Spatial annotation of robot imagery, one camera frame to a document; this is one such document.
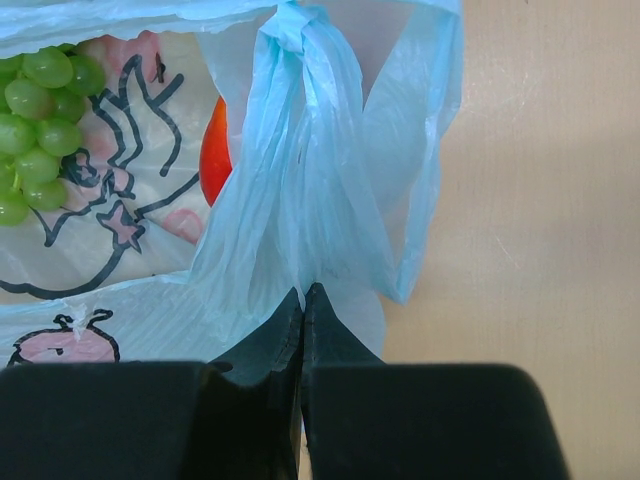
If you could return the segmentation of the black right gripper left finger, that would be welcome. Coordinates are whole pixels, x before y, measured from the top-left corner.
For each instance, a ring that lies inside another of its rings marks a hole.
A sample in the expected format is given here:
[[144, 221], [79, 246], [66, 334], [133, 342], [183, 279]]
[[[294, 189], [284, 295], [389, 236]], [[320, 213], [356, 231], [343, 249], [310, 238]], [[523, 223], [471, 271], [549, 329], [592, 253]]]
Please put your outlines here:
[[22, 336], [1, 372], [5, 479], [294, 479], [303, 315], [288, 295], [215, 360], [125, 361], [98, 309]]

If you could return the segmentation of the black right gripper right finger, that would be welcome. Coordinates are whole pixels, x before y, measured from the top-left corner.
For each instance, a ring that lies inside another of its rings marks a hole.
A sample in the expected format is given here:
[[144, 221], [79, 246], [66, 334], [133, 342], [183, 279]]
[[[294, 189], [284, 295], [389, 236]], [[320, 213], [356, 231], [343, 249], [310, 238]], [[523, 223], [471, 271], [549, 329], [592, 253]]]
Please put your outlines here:
[[306, 296], [302, 412], [316, 479], [566, 479], [544, 397], [493, 363], [387, 364]]

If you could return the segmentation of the red orange fruit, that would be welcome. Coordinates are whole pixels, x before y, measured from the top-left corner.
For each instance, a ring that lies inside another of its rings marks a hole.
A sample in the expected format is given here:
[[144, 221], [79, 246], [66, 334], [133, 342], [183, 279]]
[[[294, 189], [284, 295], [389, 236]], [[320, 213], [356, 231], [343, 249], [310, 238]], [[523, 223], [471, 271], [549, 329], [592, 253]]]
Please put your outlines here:
[[204, 133], [199, 159], [200, 186], [209, 206], [215, 203], [231, 171], [226, 103], [219, 97]]

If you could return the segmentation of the blue cartoon-print plastic bag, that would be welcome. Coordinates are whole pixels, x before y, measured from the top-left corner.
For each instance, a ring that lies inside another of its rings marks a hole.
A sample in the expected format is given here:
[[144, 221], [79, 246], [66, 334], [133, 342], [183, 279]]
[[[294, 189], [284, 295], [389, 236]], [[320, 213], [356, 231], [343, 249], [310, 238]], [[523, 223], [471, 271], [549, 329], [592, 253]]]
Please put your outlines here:
[[[1, 363], [58, 315], [125, 361], [209, 361], [320, 282], [379, 349], [410, 296], [460, 105], [458, 1], [5, 1], [1, 54], [75, 44], [108, 80], [66, 205], [1, 231]], [[232, 171], [209, 206], [205, 130]]]

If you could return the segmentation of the green grape bunch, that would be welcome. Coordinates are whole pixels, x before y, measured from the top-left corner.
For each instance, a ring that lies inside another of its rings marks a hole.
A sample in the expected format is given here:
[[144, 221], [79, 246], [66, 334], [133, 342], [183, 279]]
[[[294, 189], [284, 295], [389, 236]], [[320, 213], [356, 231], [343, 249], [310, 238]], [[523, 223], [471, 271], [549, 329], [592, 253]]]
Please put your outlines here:
[[79, 122], [106, 74], [73, 44], [1, 60], [1, 225], [67, 202], [62, 160], [82, 145]]

